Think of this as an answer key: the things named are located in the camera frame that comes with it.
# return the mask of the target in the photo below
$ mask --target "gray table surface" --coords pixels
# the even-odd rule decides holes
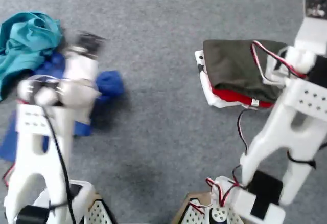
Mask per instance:
[[[96,117],[92,136],[75,140],[70,174],[92,182],[118,221],[127,223],[168,223],[188,192],[208,190],[206,177],[230,176],[244,150],[236,129],[241,108],[217,109],[205,101],[194,60],[202,42],[263,38],[291,44],[302,21],[302,0],[0,0],[0,5],[0,21],[41,11],[62,20],[70,41],[79,30],[108,39],[100,69],[119,70],[126,94]],[[13,93],[0,104],[0,136],[14,99]],[[266,118],[267,112],[244,116],[249,140]],[[326,222],[324,155],[319,153],[318,170],[286,208],[286,224]],[[262,168],[281,176],[286,163],[283,151]],[[2,161],[0,173],[8,166]],[[0,185],[0,205],[5,195]]]

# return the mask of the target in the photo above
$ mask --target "white cloth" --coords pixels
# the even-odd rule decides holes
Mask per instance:
[[[195,52],[195,59],[199,68],[199,76],[201,80],[202,89],[205,95],[205,98],[209,105],[215,106],[218,108],[228,107],[228,106],[236,106],[236,105],[243,105],[241,102],[227,102],[219,98],[219,96],[214,95],[212,92],[212,88],[210,85],[209,77],[206,71],[205,61],[203,50]]]

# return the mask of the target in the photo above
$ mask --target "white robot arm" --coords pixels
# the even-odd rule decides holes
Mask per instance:
[[[242,181],[224,176],[207,179],[211,204],[190,201],[180,224],[196,220],[199,212],[204,216],[199,223],[205,224],[284,222],[281,206],[293,202],[315,168],[315,154],[327,135],[327,0],[306,0],[305,12],[294,46],[281,50],[282,57],[256,41],[251,47],[263,82],[280,87],[282,93],[262,131],[240,158]],[[265,74],[256,47],[269,55]],[[304,116],[300,125],[293,123],[297,114]],[[282,180],[257,170],[260,162],[280,148],[288,149],[289,158]]]
[[[95,84],[95,57],[103,41],[81,34],[76,45],[68,49],[63,79],[34,76],[19,84],[15,171],[5,198],[8,224],[115,223],[106,209],[101,209],[104,204],[96,200],[94,186],[70,180],[67,173],[74,122],[89,122],[93,103],[100,95]],[[47,152],[42,150],[44,136],[49,137]],[[46,189],[32,206],[24,207],[38,174],[43,176]],[[91,208],[95,201],[97,208]],[[101,210],[101,216],[91,220],[90,211]]]

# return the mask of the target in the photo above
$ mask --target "dark green cloth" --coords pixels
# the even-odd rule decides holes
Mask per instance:
[[[258,40],[268,50],[278,53],[286,46],[283,42]],[[265,85],[255,65],[250,46],[253,40],[206,40],[203,43],[205,65],[211,86],[228,89],[264,102],[274,103],[279,88]],[[256,48],[263,71],[267,54]]]

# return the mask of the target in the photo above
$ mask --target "teal cloth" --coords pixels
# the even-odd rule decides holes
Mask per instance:
[[[60,22],[43,13],[18,13],[0,27],[0,101],[3,89],[24,70],[35,70],[60,44]]]

